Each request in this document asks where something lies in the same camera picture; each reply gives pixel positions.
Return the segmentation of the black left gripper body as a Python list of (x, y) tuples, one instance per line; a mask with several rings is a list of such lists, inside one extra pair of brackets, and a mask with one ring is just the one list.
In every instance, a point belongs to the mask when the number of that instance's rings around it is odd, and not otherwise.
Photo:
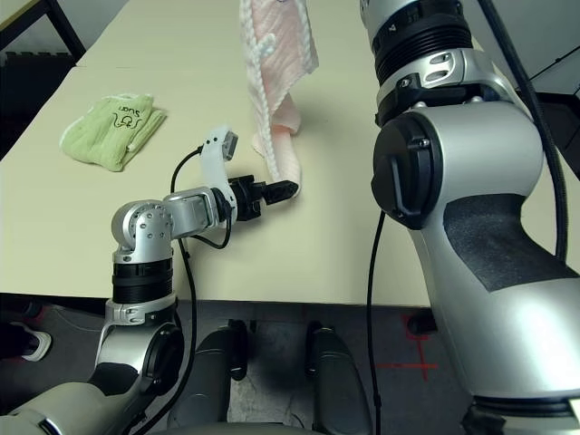
[(266, 189), (264, 181), (255, 181), (253, 175), (228, 180), (237, 202), (237, 221), (250, 221), (261, 216), (260, 201)]

